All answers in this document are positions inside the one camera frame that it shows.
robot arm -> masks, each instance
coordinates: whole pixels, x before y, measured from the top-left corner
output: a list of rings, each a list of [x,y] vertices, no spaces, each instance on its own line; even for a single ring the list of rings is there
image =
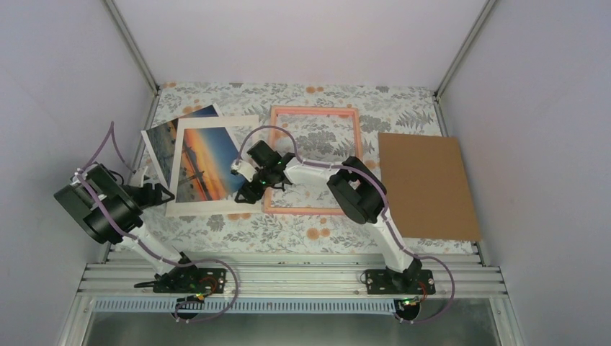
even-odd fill
[[[127,247],[151,263],[155,280],[139,283],[136,288],[151,287],[155,293],[195,293],[201,297],[213,290],[222,293],[224,284],[219,279],[225,277],[224,269],[189,265],[192,261],[187,256],[157,239],[142,222],[144,209],[174,198],[161,184],[144,183],[145,173],[145,169],[138,170],[127,185],[119,185],[111,171],[94,164],[54,197],[95,241]],[[123,235],[111,226],[90,192],[104,205]]]
[[[281,157],[264,141],[254,144],[247,153],[259,167],[254,168],[245,161],[235,162],[231,167],[232,173],[246,178],[236,202],[255,203],[263,197],[268,187],[284,189],[284,185],[327,185],[346,216],[365,225],[380,247],[387,267],[386,273],[383,273],[384,280],[395,288],[387,290],[389,294],[391,291],[411,291],[410,288],[417,287],[417,281],[426,282],[432,277],[430,271],[422,270],[422,263],[418,259],[401,251],[405,244],[401,237],[393,233],[397,228],[389,210],[381,215],[384,204],[380,192],[386,194],[386,189],[358,158],[351,156],[342,163],[328,163],[298,159],[292,153]],[[351,184],[354,182],[358,182],[356,187]]]

metal frame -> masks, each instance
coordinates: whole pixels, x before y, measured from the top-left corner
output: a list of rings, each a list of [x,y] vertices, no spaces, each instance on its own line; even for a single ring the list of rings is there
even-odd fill
[[[379,254],[202,254],[187,253],[191,259],[218,258],[233,267],[240,277],[242,298],[407,298],[405,295],[372,297],[359,279],[366,269],[383,269]],[[506,297],[507,290],[498,267],[482,267],[477,254],[440,255],[452,270],[456,298]],[[433,271],[437,294],[450,296],[450,279],[436,262],[423,261]],[[155,296],[183,295],[152,293],[150,288],[133,285],[150,280],[151,266],[132,252],[111,249],[106,264],[86,266],[78,296]],[[223,298],[233,297],[234,283],[228,278]]]
[[[467,38],[465,39],[463,44],[460,46],[458,53],[454,57],[454,60],[452,60],[450,67],[448,68],[443,79],[441,80],[439,87],[437,88],[437,91],[435,92],[435,95],[437,96],[438,99],[441,98],[441,96],[445,92],[458,66],[463,61],[465,55],[471,48],[475,39],[478,37],[483,25],[486,23],[486,20],[490,17],[490,13],[492,12],[492,9],[494,8],[495,4],[496,4],[496,0],[487,0],[486,3],[481,8],[481,12],[479,13],[478,18],[473,23],[473,26],[471,30],[469,31]]]
[[[80,346],[85,340],[96,298],[77,296],[72,301],[68,319],[63,326],[58,345]]]
[[[138,49],[138,45],[136,45],[135,40],[133,39],[133,36],[131,35],[130,30],[128,29],[128,26],[125,23],[121,12],[119,11],[119,8],[115,4],[115,0],[102,0],[102,3],[110,14],[112,21],[115,23],[115,26],[119,30],[123,42],[130,51],[130,54],[132,55],[136,65],[138,65],[138,69],[142,73],[142,77],[144,77],[144,79],[146,80],[149,89],[151,90],[151,92],[153,92],[153,94],[157,95],[159,93],[159,84],[157,84],[157,82],[155,81],[155,77],[153,77],[153,74],[151,73],[150,68],[146,64],[146,61],[144,60],[140,49]]]
[[[519,332],[514,309],[509,298],[491,298],[490,307],[492,308],[501,345],[524,346],[524,340]]]

black bracket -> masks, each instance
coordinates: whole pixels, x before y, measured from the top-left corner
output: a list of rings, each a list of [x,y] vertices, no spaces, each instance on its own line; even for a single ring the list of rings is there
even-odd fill
[[[418,271],[414,283],[410,286],[400,289],[394,283],[391,274],[387,269],[369,269],[365,271],[365,285],[367,286],[367,294],[415,294],[421,295],[424,292],[418,283],[424,284],[427,294],[435,294],[435,284],[433,281],[433,272],[430,270]]]
[[[227,270],[219,268],[197,268],[178,277],[181,283],[173,288],[167,285],[153,286],[154,293],[223,293]]]
[[[178,261],[181,264],[191,260],[184,253]],[[134,288],[152,287],[154,293],[191,293],[209,296],[212,293],[222,293],[225,289],[227,270],[218,268],[198,268],[195,265],[174,267],[163,275],[155,274],[154,281],[137,283]]]

stacked photos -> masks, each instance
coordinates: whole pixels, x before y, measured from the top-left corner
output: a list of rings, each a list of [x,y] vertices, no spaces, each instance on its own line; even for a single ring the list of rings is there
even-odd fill
[[[160,182],[176,195],[166,216],[261,213],[261,203],[233,201],[245,179],[230,168],[246,134],[258,124],[256,115],[224,117],[211,105],[142,131]]]

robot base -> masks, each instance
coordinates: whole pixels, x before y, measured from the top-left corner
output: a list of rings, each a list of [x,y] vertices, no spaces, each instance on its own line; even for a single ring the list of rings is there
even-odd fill
[[[171,284],[164,277],[153,285],[154,293],[223,293],[227,271],[219,268],[190,268],[182,272]]]
[[[367,285],[367,294],[378,295],[396,295],[396,294],[423,294],[422,288],[418,282],[423,283],[427,289],[427,294],[435,293],[435,284],[433,281],[433,272],[430,270],[418,271],[418,277],[414,281],[414,285],[410,285],[404,290],[400,290],[393,284],[391,275],[386,269],[369,269],[365,271],[365,282]]]

